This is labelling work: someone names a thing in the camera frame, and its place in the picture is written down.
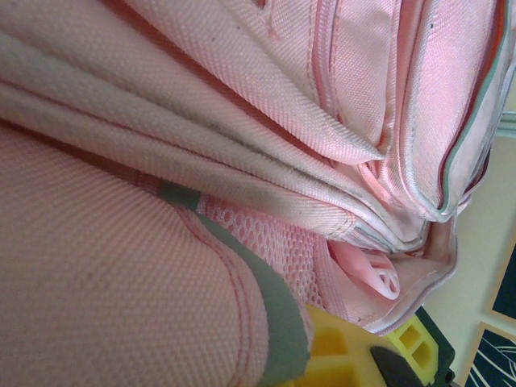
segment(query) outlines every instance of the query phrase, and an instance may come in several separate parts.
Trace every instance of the pink canvas fabric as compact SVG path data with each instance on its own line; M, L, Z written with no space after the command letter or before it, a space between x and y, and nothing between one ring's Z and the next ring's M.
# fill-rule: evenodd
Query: pink canvas fabric
M457 212L514 72L513 13L509 0L1 1L0 117L150 192L201 192L198 211L299 299L385 333L456 266Z
M2 385L260 380L260 289L195 214L5 126L0 165Z

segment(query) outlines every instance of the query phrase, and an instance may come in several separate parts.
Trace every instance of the zipper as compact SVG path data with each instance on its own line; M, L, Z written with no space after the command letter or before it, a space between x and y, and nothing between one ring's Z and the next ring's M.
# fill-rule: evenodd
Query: zipper
M401 144L401 124L400 120L403 116L405 110L405 99L407 95L407 85L410 79L410 69L413 61L415 61L415 55L417 51L418 44L418 36L420 34L420 26L426 22L428 19L428 7L431 6L432 0L413 0L409 2L403 2L400 5L399 9L399 26L397 33L397 50L396 50L396 78L395 78L395 123L393 128L393 141L397 141L397 147L402 149ZM400 171L404 171L402 168L401 162L401 151L400 156L398 157L398 169ZM381 161L373 160L368 162L362 168L362 176L364 176L364 170L367 174L373 175L374 178L371 179L375 181L379 175L379 171L381 170ZM409 195L410 200L414 203L415 206L418 206L418 202L416 198L412 196L412 193L408 189L404 179L401 179L403 190ZM397 199L386 190L388 195L387 202L396 202Z
M506 75L506 79L503 82L503 86L502 86L501 92L499 94L499 98L500 98L500 102L499 103L501 104L501 106L505 105L505 102L506 102L506 99L507 99L507 95L508 95L508 90L510 88L512 76L514 75L515 70L516 70L516 63L512 63L511 66L509 67L509 71L508 71L508 73ZM499 118L501 116L501 110L503 110L502 108L499 108L499 109L500 109L500 111L498 112L499 115L495 114L494 117L493 117L495 122L497 122L496 119L499 120ZM468 194L470 194L474 190L474 188L476 188L476 186L472 187L472 189L470 189L468 191ZM454 246L453 246L453 251L451 253L456 256L456 253L457 253L457 242L456 241L457 241L457 239L456 239L456 228L455 227L456 227L456 224L454 226L454 229L453 229L452 235L451 235L451 237L455 239L455 243L454 243ZM454 262L453 266L447 272L445 272L437 281L434 281L431 284L429 284L419 294L419 296L416 297L416 299L413 302L410 303L410 305L401 314L391 318L390 322L387 322L382 327L378 327L377 329L375 329L374 333L377 334L377 335L380 335L380 336L384 336L384 335L387 335L387 334L391 333L392 331L397 330L404 323L406 323L410 319L410 317L412 317L415 314L415 312L419 309L419 307L424 303L424 301L428 298L428 296L430 296L431 293L435 289L439 288L442 284L444 284L447 280L449 280L450 277L453 276L453 274L455 272L455 269L456 269L456 265L457 265L457 260L455 259L455 262Z
M331 41L338 0L318 0L315 12L312 71L321 108L337 119L337 101L331 89Z
M464 131L466 130L468 126L468 122L470 119L472 119L473 111L475 109L475 105L477 102L485 98L485 95L481 95L481 87L483 85L483 82L485 81L485 78L489 75L491 71L494 71L495 67L501 64L497 64L497 51L499 49L502 49L504 45L504 37L505 39L508 39L506 36L504 36L504 32L507 28L505 25L500 25L497 23L500 18L503 20L506 16L507 10L503 9L503 7L500 9L499 4L502 4L505 2L505 0L499 0L498 5L496 6L496 9L494 11L493 15L493 28L491 31L491 36L489 37L489 41L487 43L486 47L486 53L485 53L485 59L484 63L482 64L481 68L478 72L478 79L476 80L476 84L473 86L472 92L473 97L470 101L470 105L468 109L466 110L466 116L464 119L464 122L462 123L462 127L457 131L456 138L454 139L453 143L451 144L451 147L448 149L447 155L445 156L445 160L447 160L449 157L451 157L451 154L454 149L457 147L460 147L460 141L461 137L464 135ZM486 164L488 162L487 157L489 156L489 150L491 148L491 145L493 143L493 137L494 133L496 131L497 123L500 120L501 113L503 110L503 106L505 105L506 101L506 94L508 93L508 88L506 90L506 77L504 81L501 84L500 91L497 95L498 104L494 107L493 111L493 117L491 118L490 128L486 133L486 141L484 147L481 150L481 154L479 156L479 159L476 162L475 169L472 173L472 181L469 183L466 192L463 195L463 198L466 198L468 195L470 195L473 190L476 188L478 183L483 179L483 176L485 174ZM449 181L446 180L446 169L447 169L447 163L443 164L443 167L441 168L441 176L440 176L440 194L442 197L442 202L439 204L439 210L441 210L442 215L446 216L449 214L449 209L444 208L444 203L446 201L446 185L449 185Z
M498 105L496 107L496 114L493 115L491 121L491 130L489 133L489 141L486 142L485 146L482 149L481 157L478 160L478 165L475 168L473 173L473 179L468 188L466 189L466 193L464 194L464 199L467 199L469 195L480 185L480 183L484 180L485 174L487 172L488 164L489 164L489 156L491 153L491 147L493 146L494 136L496 135L498 125L501 120L501 115L503 114L503 108L506 105L507 98L509 96L509 89L512 84L512 79L514 77L514 70L516 69L516 63L511 62L509 69L507 70L506 77L501 85L500 93L498 94Z

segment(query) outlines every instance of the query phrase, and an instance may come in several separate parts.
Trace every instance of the seam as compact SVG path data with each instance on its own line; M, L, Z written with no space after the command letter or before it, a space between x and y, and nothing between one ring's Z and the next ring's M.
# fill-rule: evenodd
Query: seam
M343 111L344 104L342 103L339 93L337 93L337 79L335 76L335 63L336 63L336 53L339 50L339 37L340 37L340 29L339 29L339 19L340 19L340 12L343 8L343 2L340 0L337 0L337 8L335 11L335 21L333 23L333 31L332 31L332 37L331 37L331 48L330 48L330 82L331 82L331 92L334 95L336 106L335 108L335 119L342 123L343 125L346 125L346 116Z
M315 100L318 100L317 90L314 86L314 70L310 68L312 63L312 52L314 50L314 1L310 1L310 8L308 10L308 25L310 26L310 31L308 36L310 37L310 42L308 43L308 51L306 52L306 79L308 80L308 87L310 87L310 91L312 92L312 97Z
M242 378L246 375L247 370L249 368L249 357L250 357L250 349L251 349L251 338L252 335L249 335L249 327L250 327L250 307L248 305L248 297L243 286L242 277L239 274L239 270L235 267L231 258L227 253L223 251L220 246L220 242L214 239L214 236L209 235L208 231L201 229L196 221L200 222L197 218L194 218L194 215L189 213L189 211L174 207L176 212L181 217L181 220L186 225L186 227L190 230L192 235L198 239L201 243L205 244L208 248L212 249L223 262L224 266L226 266L227 273L231 279L231 284L233 285L233 290L235 291L235 299L238 306L238 314L239 314L239 350L238 357L235 365L235 372L231 376L229 381L229 385L238 385L239 378ZM247 321L243 319L243 309L247 312Z

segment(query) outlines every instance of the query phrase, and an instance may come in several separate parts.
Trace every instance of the pink mesh pocket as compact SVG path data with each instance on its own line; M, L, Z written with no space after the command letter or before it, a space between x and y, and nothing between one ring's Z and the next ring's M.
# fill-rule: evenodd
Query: pink mesh pocket
M279 218L203 195L198 213L226 228L281 274L300 302L348 318L327 240Z

